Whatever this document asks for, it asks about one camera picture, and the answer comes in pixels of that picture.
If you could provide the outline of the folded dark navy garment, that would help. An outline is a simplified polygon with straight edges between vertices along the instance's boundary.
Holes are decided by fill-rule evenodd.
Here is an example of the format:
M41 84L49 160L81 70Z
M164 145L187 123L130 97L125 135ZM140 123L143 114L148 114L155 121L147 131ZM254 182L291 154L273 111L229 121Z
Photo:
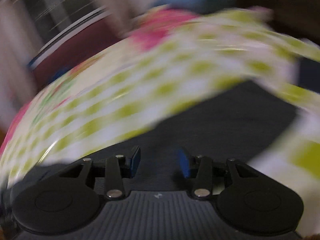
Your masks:
M185 191L191 179L179 152L209 157L219 166L234 158L248 162L263 153L297 120L298 108L252 80L215 92L199 81L187 92L166 85L110 85L85 89L60 104L39 99L25 108L1 156L1 194L16 197L26 188L71 167L76 178L86 159L103 167L107 158L139 165L124 179L125 191Z

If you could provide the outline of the green checkered bed sheet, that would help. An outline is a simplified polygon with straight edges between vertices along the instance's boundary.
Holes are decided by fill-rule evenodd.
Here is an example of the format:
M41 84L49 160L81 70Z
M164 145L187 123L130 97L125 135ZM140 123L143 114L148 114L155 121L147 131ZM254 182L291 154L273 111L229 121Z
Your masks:
M185 191L127 192L124 155L103 167L86 159L76 178L67 177L68 167L16 197L1 194L1 239L319 239L319 46L274 32L266 14L148 13L131 37L34 99L60 104L106 81L153 83L159 95L169 84L186 93L187 82L199 81L215 92L252 80L298 108L297 120L268 149L224 166L192 155Z

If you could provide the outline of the blue rolled pillow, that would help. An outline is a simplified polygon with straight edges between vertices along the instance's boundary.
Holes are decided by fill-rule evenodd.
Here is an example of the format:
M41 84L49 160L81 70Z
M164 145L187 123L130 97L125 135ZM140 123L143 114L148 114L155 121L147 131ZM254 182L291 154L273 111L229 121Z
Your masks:
M151 7L167 5L171 9L181 9L205 15L214 12L233 8L236 6L236 0L156 0Z

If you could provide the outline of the barred window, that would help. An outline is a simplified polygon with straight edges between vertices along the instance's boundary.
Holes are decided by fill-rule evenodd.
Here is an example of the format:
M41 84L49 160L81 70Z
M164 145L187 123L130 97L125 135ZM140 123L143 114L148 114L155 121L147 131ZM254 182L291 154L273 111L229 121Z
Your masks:
M20 0L43 44L57 40L105 11L96 0Z

